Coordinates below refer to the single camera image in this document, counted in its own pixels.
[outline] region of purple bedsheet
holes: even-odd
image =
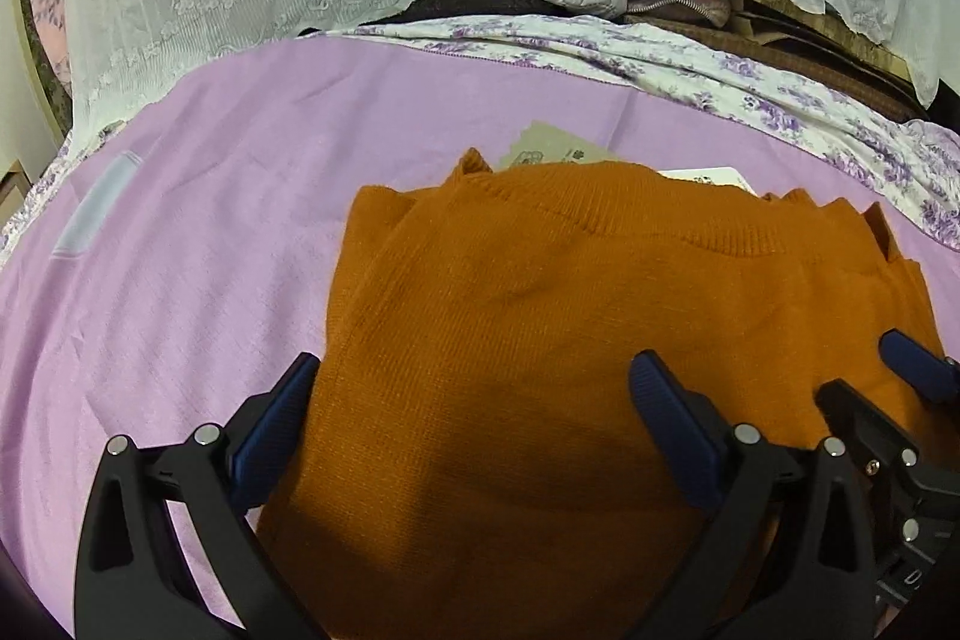
[[[72,627],[80,522],[107,438],[181,440],[269,389],[299,351],[323,356],[357,189],[438,183],[470,145],[496,162],[535,119],[656,169],[733,166],[759,193],[878,199],[757,131],[550,71],[323,37],[201,68],[80,165],[0,275],[0,537],[56,618]],[[142,164],[91,247],[54,254],[127,153]],[[960,257],[886,213],[960,354]],[[187,555],[229,616],[195,542]]]

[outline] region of ribbed neckline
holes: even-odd
[[[861,247],[836,241],[841,211],[818,207],[805,191],[782,199],[727,187],[669,179],[640,164],[539,164],[492,172],[476,150],[469,150],[450,181],[480,188],[491,196],[561,215],[590,234],[664,236],[683,239],[731,256],[764,256],[803,248],[810,260],[855,266],[879,262],[883,253],[866,223]],[[851,218],[863,220],[848,207]]]

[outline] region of bed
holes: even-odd
[[[0,249],[0,540],[68,631],[107,438],[183,439],[299,351],[323,355],[355,191],[433,184],[469,146],[497,160],[531,121],[657,170],[880,201],[960,355],[960,138],[932,122],[569,1],[413,23],[375,22],[412,0],[62,1],[73,134]],[[904,57],[921,104],[960,87],[959,0],[794,1]],[[210,608],[235,619],[176,520]]]

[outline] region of folded clothing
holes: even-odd
[[[942,458],[949,423],[877,356],[895,327],[943,355],[876,205],[470,151],[436,189],[357,194],[258,534],[334,637],[620,637],[702,523],[632,408],[632,356],[803,447],[843,377]]]

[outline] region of metal screw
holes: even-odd
[[[844,445],[844,442],[840,437],[827,437],[824,439],[824,451],[827,451],[830,456],[843,456],[844,453],[847,453],[847,447]]]
[[[733,437],[744,445],[755,445],[760,442],[760,430],[749,423],[737,424],[736,429],[733,430]]]
[[[904,542],[913,542],[920,536],[920,524],[916,518],[907,518],[904,521],[904,528],[901,530],[904,535]]]
[[[220,427],[215,423],[205,423],[196,432],[193,432],[193,438],[200,445],[213,444],[220,438]]]
[[[110,456],[119,456],[120,453],[127,450],[128,445],[130,445],[130,441],[123,434],[117,434],[116,437],[111,437],[107,442],[107,453]]]

